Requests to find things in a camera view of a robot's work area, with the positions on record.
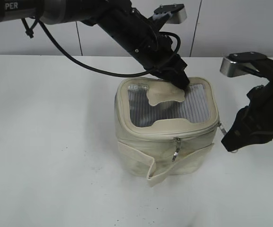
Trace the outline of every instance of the zipper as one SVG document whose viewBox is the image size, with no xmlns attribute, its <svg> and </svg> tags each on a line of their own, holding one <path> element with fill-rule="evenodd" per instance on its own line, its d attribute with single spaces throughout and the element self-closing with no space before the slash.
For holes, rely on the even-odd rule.
<svg viewBox="0 0 273 227">
<path fill-rule="evenodd" d="M 227 131 L 224 128 L 223 124 L 221 122 L 218 123 L 218 127 L 220 128 L 221 132 L 223 133 L 223 135 L 227 135 Z"/>
<path fill-rule="evenodd" d="M 172 158 L 172 162 L 174 162 L 176 160 L 176 158 L 179 156 L 179 152 L 180 152 L 181 144 L 182 144 L 182 139 L 179 137 L 175 137 L 174 141 L 176 143 L 176 146 L 175 146 L 175 152 L 174 152 L 174 155 Z"/>
<path fill-rule="evenodd" d="M 117 103 L 118 103 L 118 107 L 122 105 L 122 100 L 119 96 L 117 96 Z M 165 136 L 164 134 L 160 134 L 160 135 L 155 135 L 155 137 L 153 137 L 152 135 L 149 135 L 150 139 L 148 138 L 148 136 L 146 134 L 140 135 L 139 133 L 135 133 L 134 131 L 132 131 L 131 129 L 128 128 L 128 126 L 125 124 L 124 119 L 122 119 L 122 112 L 123 110 L 120 108 L 117 108 L 117 116 L 119 117 L 119 123 L 122 126 L 122 128 L 124 128 L 129 134 L 133 135 L 135 138 L 139 139 L 139 140 L 143 140 L 143 141 L 152 141 L 152 140 L 173 140 L 173 136 L 179 135 L 180 138 L 186 138 L 186 137 L 196 137 L 198 135 L 202 135 L 202 134 L 206 134 L 209 132 L 212 132 L 215 130 L 216 127 L 219 126 L 220 120 L 219 120 L 219 116 L 218 116 L 218 112 L 217 112 L 217 121 L 210 125 L 209 127 L 205 128 L 205 129 L 201 129 L 201 130 L 197 130 L 197 131 L 193 131 L 193 132 L 185 132 L 185 133 L 177 133 L 176 135 L 169 135 Z"/>
</svg>

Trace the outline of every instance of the black cable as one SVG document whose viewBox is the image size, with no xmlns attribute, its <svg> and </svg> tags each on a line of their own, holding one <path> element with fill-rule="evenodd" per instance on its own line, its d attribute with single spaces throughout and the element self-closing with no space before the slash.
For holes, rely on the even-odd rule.
<svg viewBox="0 0 273 227">
<path fill-rule="evenodd" d="M 45 26 L 45 24 L 41 21 L 38 22 L 39 25 L 41 26 L 41 28 L 43 29 L 43 31 L 45 32 L 45 34 L 48 36 L 48 38 L 51 40 L 51 42 L 56 46 L 56 48 L 62 53 L 64 54 L 65 57 L 67 57 L 68 59 L 70 59 L 72 62 L 74 62 L 75 64 L 88 69 L 90 71 L 93 72 L 97 72 L 97 73 L 101 73 L 104 75 L 108 75 L 108 76 L 113 76 L 113 77 L 120 77 L 120 78 L 133 78 L 133 77 L 140 77 L 140 76 L 145 76 L 148 75 L 154 71 L 157 71 L 159 68 L 163 67 L 166 63 L 168 63 L 179 51 L 180 45 L 181 45 L 181 40 L 179 38 L 179 36 L 177 34 L 174 33 L 170 33 L 170 32 L 160 32 L 162 35 L 168 35 L 171 37 L 174 37 L 177 39 L 177 46 L 173 52 L 173 54 L 171 55 L 171 57 L 169 59 L 167 59 L 165 62 L 163 62 L 159 68 L 153 68 L 151 70 L 147 70 L 145 72 L 141 72 L 141 73 L 134 73 L 134 74 L 118 74 L 118 73 L 113 73 L 113 72 L 108 72 L 108 71 L 103 71 L 103 70 L 99 70 L 96 68 L 93 68 L 89 65 L 86 65 L 80 61 L 78 61 L 77 59 L 75 59 L 74 57 L 72 57 L 69 53 L 67 53 L 59 44 L 58 42 L 54 39 L 54 37 L 51 35 L 51 33 L 49 32 L 49 30 L 47 29 L 47 27 Z"/>
<path fill-rule="evenodd" d="M 79 46 L 80 46 L 81 56 L 83 56 L 83 50 L 82 50 L 81 39 L 80 39 L 80 32 L 79 32 L 79 28 L 78 28 L 78 23 L 77 22 L 76 22 L 76 29 L 77 29 L 77 35 L 78 35 L 78 40 L 79 40 Z"/>
<path fill-rule="evenodd" d="M 26 34 L 32 39 L 34 37 L 34 28 L 39 23 L 39 20 L 35 19 L 34 23 L 33 23 L 33 25 L 31 27 L 28 26 L 27 21 L 26 21 L 25 18 L 22 18 L 21 21 L 22 21 L 22 23 L 23 23 L 23 25 L 25 27 Z"/>
</svg>

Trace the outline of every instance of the white wall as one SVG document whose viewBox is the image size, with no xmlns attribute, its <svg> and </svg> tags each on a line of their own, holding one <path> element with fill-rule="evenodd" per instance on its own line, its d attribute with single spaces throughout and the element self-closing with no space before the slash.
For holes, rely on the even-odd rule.
<svg viewBox="0 0 273 227">
<path fill-rule="evenodd" d="M 245 51 L 273 57 L 273 0 L 203 0 L 192 56 Z"/>
<path fill-rule="evenodd" d="M 48 26 L 60 45 L 72 55 L 81 55 L 75 23 Z M 34 38 L 25 34 L 21 20 L 0 23 L 0 54 L 61 55 L 38 25 Z"/>
</svg>

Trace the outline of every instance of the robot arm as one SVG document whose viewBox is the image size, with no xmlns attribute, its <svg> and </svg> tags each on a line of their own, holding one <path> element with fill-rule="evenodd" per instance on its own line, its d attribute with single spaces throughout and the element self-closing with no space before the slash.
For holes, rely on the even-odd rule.
<svg viewBox="0 0 273 227">
<path fill-rule="evenodd" d="M 234 53 L 223 59 L 221 73 L 228 77 L 252 74 L 267 78 L 266 86 L 257 86 L 247 94 L 250 104 L 242 108 L 222 140 L 233 152 L 252 144 L 273 140 L 273 60 L 257 52 Z"/>
<path fill-rule="evenodd" d="M 185 89 L 187 64 L 160 29 L 187 18 L 183 4 L 160 6 L 145 18 L 130 0 L 0 0 L 0 22 L 34 17 L 49 25 L 72 21 L 100 26 L 152 75 Z"/>
</svg>

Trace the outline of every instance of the metal bracket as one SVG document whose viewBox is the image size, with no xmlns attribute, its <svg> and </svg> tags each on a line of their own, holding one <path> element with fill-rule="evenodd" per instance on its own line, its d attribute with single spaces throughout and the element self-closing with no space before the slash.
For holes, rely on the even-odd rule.
<svg viewBox="0 0 273 227">
<path fill-rule="evenodd" d="M 187 19 L 187 12 L 184 4 L 160 5 L 160 7 L 154 11 L 152 19 L 153 21 L 159 20 L 167 15 L 169 15 L 170 18 L 167 20 L 166 24 L 181 24 Z"/>
<path fill-rule="evenodd" d="M 227 77 L 239 77 L 251 73 L 259 73 L 251 61 L 264 60 L 267 56 L 257 52 L 233 53 L 223 58 L 220 72 Z"/>
</svg>

